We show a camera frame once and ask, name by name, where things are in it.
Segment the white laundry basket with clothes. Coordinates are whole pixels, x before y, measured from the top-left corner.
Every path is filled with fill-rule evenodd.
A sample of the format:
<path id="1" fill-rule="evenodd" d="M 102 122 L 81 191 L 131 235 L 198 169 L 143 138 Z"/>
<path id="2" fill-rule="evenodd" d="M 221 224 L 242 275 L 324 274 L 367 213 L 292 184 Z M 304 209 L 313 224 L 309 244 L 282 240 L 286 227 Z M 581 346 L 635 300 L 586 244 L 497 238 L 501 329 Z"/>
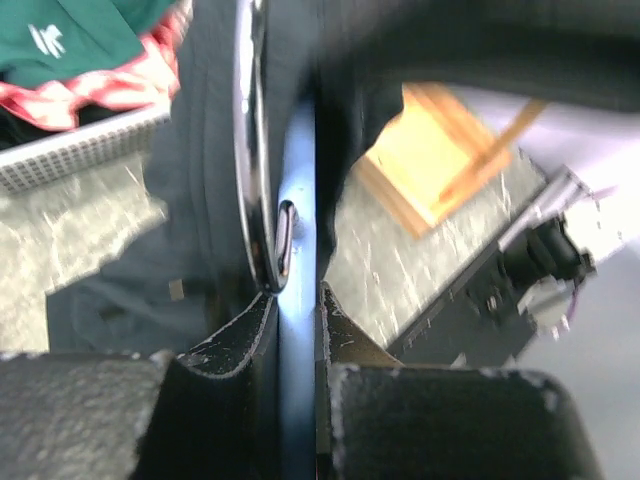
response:
<path id="1" fill-rule="evenodd" d="M 121 114 L 1 153 L 1 194 L 16 195 L 149 148 L 169 106 Z"/>

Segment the wooden hanger rack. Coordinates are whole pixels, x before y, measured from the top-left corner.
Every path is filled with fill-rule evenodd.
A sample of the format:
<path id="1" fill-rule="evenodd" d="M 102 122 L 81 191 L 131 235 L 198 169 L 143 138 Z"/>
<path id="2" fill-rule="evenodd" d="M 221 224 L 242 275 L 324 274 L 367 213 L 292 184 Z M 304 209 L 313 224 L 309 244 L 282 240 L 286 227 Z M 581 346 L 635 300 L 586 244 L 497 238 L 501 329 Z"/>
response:
<path id="1" fill-rule="evenodd" d="M 404 110 L 385 127 L 354 172 L 411 236 L 460 208 L 514 158 L 515 141 L 547 103 L 525 103 L 494 134 L 440 84 L 403 86 Z"/>

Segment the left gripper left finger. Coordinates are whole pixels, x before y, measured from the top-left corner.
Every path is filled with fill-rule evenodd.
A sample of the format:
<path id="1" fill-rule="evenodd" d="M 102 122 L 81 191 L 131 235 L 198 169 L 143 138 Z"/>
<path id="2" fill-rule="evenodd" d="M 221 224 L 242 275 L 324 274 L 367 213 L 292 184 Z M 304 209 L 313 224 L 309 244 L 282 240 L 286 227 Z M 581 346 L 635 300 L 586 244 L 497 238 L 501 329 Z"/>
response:
<path id="1" fill-rule="evenodd" d="M 190 352 L 5 353 L 5 479 L 274 479 L 277 307 Z"/>

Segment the teal garment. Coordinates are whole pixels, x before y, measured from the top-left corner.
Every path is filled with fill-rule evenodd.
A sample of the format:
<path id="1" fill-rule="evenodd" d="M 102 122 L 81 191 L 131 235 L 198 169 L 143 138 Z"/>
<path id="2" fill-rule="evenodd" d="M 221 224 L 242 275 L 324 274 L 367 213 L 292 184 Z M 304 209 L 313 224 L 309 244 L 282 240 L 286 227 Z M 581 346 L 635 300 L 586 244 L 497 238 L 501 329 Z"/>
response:
<path id="1" fill-rule="evenodd" d="M 112 70 L 143 53 L 171 1 L 1 2 L 1 80 L 36 88 L 96 70 Z"/>

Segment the dark navy shorts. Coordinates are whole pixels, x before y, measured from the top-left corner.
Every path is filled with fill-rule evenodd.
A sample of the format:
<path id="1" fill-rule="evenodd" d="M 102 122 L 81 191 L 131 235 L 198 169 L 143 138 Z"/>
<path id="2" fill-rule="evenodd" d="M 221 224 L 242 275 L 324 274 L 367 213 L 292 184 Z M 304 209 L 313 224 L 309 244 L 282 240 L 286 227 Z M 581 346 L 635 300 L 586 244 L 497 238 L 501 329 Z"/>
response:
<path id="1" fill-rule="evenodd" d="M 271 1 L 266 85 L 271 183 L 298 101 L 316 110 L 318 267 L 335 248 L 344 179 L 400 112 L 401 85 L 445 81 L 606 110 L 639 107 L 635 1 Z M 197 1 L 180 90 L 144 171 L 166 220 L 47 299 L 54 352 L 183 352 L 256 294 L 236 193 L 236 5 Z"/>

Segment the blue hanger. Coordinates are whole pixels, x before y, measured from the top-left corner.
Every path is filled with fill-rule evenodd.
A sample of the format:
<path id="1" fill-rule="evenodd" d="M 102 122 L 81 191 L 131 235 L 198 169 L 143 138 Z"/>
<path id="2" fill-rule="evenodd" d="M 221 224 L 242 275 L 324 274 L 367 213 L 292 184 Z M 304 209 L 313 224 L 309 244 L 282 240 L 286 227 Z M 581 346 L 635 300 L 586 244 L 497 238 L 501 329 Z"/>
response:
<path id="1" fill-rule="evenodd" d="M 240 1 L 236 12 L 233 136 L 245 250 L 253 279 L 278 307 L 278 416 L 281 474 L 316 476 L 315 110 L 298 102 L 284 145 L 279 206 L 272 206 L 264 101 L 267 4 Z"/>

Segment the pink garment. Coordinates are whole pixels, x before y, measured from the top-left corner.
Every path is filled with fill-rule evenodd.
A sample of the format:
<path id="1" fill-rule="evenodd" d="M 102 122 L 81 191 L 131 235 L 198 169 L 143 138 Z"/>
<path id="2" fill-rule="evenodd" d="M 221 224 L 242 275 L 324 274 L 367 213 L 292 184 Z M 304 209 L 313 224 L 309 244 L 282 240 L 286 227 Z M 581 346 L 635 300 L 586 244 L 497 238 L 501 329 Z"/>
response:
<path id="1" fill-rule="evenodd" d="M 179 88 L 177 47 L 192 16 L 192 3 L 179 1 L 140 37 L 143 52 L 114 70 L 84 73 L 29 90 L 1 84 L 1 108 L 46 131 L 79 126 L 79 111 L 97 105 L 109 111 L 165 106 Z"/>

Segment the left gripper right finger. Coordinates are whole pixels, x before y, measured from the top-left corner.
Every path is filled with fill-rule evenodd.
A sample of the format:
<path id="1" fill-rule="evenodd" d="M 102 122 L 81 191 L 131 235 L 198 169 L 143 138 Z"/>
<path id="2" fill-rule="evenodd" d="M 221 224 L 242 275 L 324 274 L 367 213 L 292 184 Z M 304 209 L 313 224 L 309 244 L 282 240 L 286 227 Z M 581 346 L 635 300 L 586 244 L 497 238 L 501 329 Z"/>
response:
<path id="1" fill-rule="evenodd" d="M 322 283 L 316 308 L 322 479 L 599 479 L 576 405 L 554 378 L 408 367 Z"/>

